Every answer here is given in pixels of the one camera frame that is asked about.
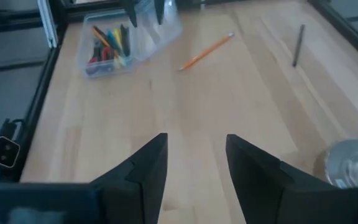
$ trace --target wooden tabletop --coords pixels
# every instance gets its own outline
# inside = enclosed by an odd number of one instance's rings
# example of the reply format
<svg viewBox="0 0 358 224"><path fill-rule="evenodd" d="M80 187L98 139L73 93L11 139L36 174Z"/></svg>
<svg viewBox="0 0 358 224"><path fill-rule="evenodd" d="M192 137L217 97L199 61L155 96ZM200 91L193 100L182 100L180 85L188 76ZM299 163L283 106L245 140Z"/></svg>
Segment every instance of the wooden tabletop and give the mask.
<svg viewBox="0 0 358 224"><path fill-rule="evenodd" d="M358 52L309 4L236 2L181 19L181 37L132 73L93 80L76 64L81 24L70 25L22 182L89 182L166 132L160 223L244 223L227 134L319 177L325 150L358 138ZM177 71L230 31L229 42Z"/></svg>

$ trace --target yellow pencil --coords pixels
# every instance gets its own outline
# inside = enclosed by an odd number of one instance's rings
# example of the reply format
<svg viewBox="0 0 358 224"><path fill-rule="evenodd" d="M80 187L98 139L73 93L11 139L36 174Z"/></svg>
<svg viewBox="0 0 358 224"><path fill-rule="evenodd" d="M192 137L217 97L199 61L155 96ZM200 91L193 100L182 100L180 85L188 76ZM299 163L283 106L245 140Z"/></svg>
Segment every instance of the yellow pencil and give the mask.
<svg viewBox="0 0 358 224"><path fill-rule="evenodd" d="M223 39L221 39L220 41L216 42L214 45L210 46L208 49L204 50L201 54L193 57L190 61L186 62L181 68L179 68L179 71L182 71L183 69L186 69L186 68L192 66L194 63L198 62L200 59L202 59L203 57L207 56L213 50L217 49L220 45L224 44L232 36L234 36L233 32L231 32L227 36L223 37Z"/></svg>

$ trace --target yellow marker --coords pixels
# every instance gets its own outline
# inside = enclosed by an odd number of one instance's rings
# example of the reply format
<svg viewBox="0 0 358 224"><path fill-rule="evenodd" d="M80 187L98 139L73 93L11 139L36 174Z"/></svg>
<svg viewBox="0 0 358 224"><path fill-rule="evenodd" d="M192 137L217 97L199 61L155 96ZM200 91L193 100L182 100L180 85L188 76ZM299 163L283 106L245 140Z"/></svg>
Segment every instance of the yellow marker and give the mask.
<svg viewBox="0 0 358 224"><path fill-rule="evenodd" d="M117 40L117 44L118 44L119 48L122 49L122 38L121 38L121 30L120 30L120 28L115 28L112 31L112 33L113 33L114 37Z"/></svg>

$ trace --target metal rod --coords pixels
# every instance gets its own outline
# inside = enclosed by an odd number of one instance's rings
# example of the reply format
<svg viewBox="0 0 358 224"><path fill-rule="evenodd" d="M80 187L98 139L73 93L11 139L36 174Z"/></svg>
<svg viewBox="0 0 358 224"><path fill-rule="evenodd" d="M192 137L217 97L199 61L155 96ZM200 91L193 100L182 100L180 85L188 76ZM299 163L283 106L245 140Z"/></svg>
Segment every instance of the metal rod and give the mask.
<svg viewBox="0 0 358 224"><path fill-rule="evenodd" d="M292 62L292 67L294 67L294 68L298 64L299 52L301 50L301 45L302 45L303 33L304 32L305 32L305 25L302 24L301 30L299 31L298 42L296 43L295 56L294 56L293 62Z"/></svg>

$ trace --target clear plastic box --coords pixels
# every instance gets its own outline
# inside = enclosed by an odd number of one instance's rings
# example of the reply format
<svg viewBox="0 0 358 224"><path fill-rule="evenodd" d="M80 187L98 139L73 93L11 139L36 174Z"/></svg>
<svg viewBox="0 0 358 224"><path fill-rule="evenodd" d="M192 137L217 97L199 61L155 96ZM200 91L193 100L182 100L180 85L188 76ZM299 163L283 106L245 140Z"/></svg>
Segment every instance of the clear plastic box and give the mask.
<svg viewBox="0 0 358 224"><path fill-rule="evenodd" d="M165 0L161 25L157 21L154 0L142 0L135 6L135 11L137 27L132 25L124 10L90 14L84 18L77 61L85 77L93 78L129 72L132 70L134 59L138 61L148 59L156 51L177 38L183 30L173 0ZM128 27L129 55L120 54L120 57L110 60L90 61L94 58L95 43L100 41L94 35L93 27L96 26L107 35L108 30L119 29L121 24Z"/></svg>

